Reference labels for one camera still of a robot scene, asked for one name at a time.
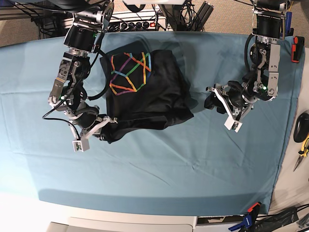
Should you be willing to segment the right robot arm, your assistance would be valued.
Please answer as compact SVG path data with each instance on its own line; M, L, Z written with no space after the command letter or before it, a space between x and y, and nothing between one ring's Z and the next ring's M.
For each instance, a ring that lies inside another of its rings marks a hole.
M97 106L89 106L89 97L83 81L90 75L93 62L89 54L103 54L100 49L113 14L114 3L101 0L90 4L85 0L55 0L53 4L73 15L73 24L64 40L69 48L61 60L57 77L48 98L52 111L61 111L73 136L73 145L79 150L90 136L106 125L108 117L99 115Z

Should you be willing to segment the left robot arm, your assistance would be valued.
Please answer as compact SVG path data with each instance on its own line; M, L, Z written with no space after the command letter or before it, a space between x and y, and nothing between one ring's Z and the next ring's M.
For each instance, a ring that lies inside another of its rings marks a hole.
M206 109L218 113L230 112L239 121L253 109L258 101L271 101L278 94L280 40L285 38L286 0L254 0L253 31L244 48L244 63L247 73L242 82L229 81L226 85L215 84L206 90Z

